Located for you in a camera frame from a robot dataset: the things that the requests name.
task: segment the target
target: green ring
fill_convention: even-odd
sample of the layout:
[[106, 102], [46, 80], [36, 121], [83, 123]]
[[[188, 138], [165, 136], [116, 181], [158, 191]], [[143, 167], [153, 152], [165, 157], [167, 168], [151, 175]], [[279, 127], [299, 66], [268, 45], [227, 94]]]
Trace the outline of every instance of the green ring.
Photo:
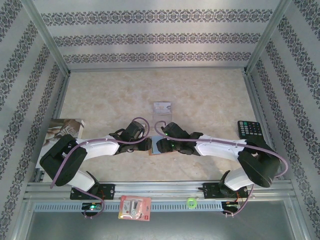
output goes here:
[[189, 197], [186, 200], [186, 206], [190, 209], [195, 209], [197, 207], [197, 200], [194, 197]]

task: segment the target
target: white wall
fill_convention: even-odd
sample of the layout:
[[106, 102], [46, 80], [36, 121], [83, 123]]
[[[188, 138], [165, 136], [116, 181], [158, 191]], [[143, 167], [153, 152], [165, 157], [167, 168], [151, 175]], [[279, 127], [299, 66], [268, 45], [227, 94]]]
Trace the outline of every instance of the white wall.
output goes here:
[[279, 0], [35, 0], [71, 70], [245, 67]]
[[0, 240], [11, 235], [64, 75], [17, 0], [0, 0]]
[[276, 150], [286, 156], [312, 239], [320, 238], [319, 0], [294, 0], [252, 78]]

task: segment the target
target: beige floor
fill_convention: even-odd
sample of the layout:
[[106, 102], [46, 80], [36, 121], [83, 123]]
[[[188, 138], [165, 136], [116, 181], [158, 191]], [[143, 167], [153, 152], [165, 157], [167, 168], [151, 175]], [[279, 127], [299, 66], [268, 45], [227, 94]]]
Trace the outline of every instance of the beige floor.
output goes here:
[[[189, 133], [238, 139], [237, 121], [255, 120], [239, 69], [72, 73], [60, 117], [84, 119], [82, 138], [99, 138], [138, 116], [152, 122], [159, 101], [172, 102], [173, 121]], [[239, 166], [211, 156], [134, 152], [93, 158], [80, 169], [99, 181], [175, 181], [218, 180]]]

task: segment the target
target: aluminum frame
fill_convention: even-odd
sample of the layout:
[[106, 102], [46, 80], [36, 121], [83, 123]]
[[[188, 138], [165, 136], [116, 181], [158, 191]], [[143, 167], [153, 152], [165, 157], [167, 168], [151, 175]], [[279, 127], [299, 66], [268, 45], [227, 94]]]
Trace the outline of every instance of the aluminum frame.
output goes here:
[[[203, 192], [198, 190], [203, 183], [218, 183], [219, 181], [139, 181], [139, 182], [103, 182], [115, 184], [114, 200], [106, 203], [119, 203], [122, 195], [137, 195], [151, 197], [155, 203], [186, 203], [189, 197], [197, 198], [198, 203], [213, 201], [230, 201], [230, 198], [204, 199]], [[35, 206], [38, 203], [86, 203], [92, 200], [70, 200], [71, 186], [65, 185], [50, 189], [49, 182], [30, 182], [27, 185], [22, 206], [13, 230], [11, 240], [25, 240], [32, 223]], [[310, 235], [304, 221], [300, 205], [291, 180], [275, 180], [271, 187], [254, 186], [250, 202], [283, 201], [293, 234], [297, 240], [310, 240]]]

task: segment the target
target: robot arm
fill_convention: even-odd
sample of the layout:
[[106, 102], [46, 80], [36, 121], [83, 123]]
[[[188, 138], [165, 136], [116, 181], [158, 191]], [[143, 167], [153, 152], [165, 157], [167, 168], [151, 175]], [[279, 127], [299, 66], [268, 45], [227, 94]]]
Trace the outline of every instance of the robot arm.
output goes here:
[[[250, 148], [250, 146], [255, 146], [273, 152], [261, 137], [252, 136], [242, 140], [227, 140], [204, 135], [201, 132], [188, 134], [174, 122], [162, 127], [162, 131], [171, 138], [199, 139], [199, 141], [178, 141], [164, 138], [157, 142], [157, 148], [161, 153], [178, 151], [186, 155], [217, 156], [240, 163], [240, 168], [226, 172], [220, 181], [220, 190], [225, 195], [252, 184], [265, 188], [270, 187], [281, 165], [281, 161], [272, 154]], [[203, 142], [201, 140], [215, 140], [217, 142]]]
[[101, 140], [90, 142], [89, 139], [75, 139], [71, 135], [64, 135], [40, 160], [40, 165], [53, 180], [56, 176], [66, 155], [78, 144], [87, 142], [87, 144], [78, 147], [66, 161], [65, 165], [55, 184], [57, 186], [71, 185], [85, 192], [95, 195], [99, 190], [99, 182], [89, 172], [79, 170], [83, 161], [91, 158], [118, 155], [133, 151], [148, 151], [151, 148], [151, 140], [145, 140], [137, 144], [118, 143], [118, 140], [124, 142], [134, 142], [139, 140], [145, 132], [143, 125], [137, 121], [132, 121], [126, 129], [120, 129], [115, 133], [110, 133]]

